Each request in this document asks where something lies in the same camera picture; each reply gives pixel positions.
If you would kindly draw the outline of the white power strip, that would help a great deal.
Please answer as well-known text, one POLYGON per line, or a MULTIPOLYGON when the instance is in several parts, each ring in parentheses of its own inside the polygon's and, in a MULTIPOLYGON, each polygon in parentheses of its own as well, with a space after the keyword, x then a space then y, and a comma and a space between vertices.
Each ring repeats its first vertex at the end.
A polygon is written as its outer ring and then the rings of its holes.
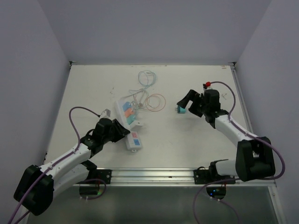
POLYGON ((121 123, 122 126, 124 126, 126 129, 128 129, 130 131, 130 134, 125 137, 125 144, 126 144, 127 150, 131 151, 132 153, 135 153, 135 152, 139 151, 140 149, 142 149, 142 143, 141 143, 141 139, 138 135, 138 130, 137 131, 130 130, 130 125, 127 124, 127 118, 125 117, 124 111, 122 108, 122 106, 126 102, 127 101, 124 101, 122 99, 117 100, 117 101, 115 101, 114 107, 115 107, 116 116, 117 116, 118 121, 121 123))

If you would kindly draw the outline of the dark teal plug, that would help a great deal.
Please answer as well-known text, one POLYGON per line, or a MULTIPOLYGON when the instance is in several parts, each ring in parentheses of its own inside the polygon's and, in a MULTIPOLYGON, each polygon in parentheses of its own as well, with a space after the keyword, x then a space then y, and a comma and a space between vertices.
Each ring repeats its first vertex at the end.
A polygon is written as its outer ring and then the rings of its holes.
POLYGON ((175 111, 177 114, 185 114, 186 113, 186 109, 180 106, 175 107, 175 111))

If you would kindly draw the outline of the white plug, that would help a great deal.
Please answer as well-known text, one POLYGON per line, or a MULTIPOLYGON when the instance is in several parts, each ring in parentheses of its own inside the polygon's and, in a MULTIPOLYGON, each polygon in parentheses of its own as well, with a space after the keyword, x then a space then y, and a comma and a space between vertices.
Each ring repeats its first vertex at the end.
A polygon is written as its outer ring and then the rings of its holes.
POLYGON ((143 127, 143 123, 138 121, 138 120, 134 120, 131 124, 130 124, 130 130, 132 131, 137 131, 140 128, 143 127))

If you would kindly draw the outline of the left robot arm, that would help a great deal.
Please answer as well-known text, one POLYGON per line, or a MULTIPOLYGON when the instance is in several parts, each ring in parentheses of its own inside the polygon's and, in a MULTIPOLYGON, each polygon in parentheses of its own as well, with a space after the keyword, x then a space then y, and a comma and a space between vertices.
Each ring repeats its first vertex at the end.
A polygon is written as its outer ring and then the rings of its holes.
POLYGON ((15 190, 14 199, 35 216, 44 213, 53 199, 70 186, 97 178, 97 167, 90 158, 108 142, 118 142, 130 134, 116 119, 101 118, 67 153, 41 165, 27 167, 15 190))

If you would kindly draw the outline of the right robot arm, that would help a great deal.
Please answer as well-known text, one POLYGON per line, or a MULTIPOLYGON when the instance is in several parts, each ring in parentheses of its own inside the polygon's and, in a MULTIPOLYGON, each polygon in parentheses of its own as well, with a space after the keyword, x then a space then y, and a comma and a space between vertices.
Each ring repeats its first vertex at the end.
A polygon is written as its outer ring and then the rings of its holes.
POLYGON ((239 177, 243 182, 274 176, 276 168, 270 140, 247 132, 236 123, 228 111, 221 108, 220 94, 217 90, 208 89, 201 94, 189 90, 177 105, 186 108, 189 102, 190 113, 205 117, 208 124, 236 146, 234 160, 223 159, 210 163, 208 178, 211 182, 219 183, 231 176, 239 177))

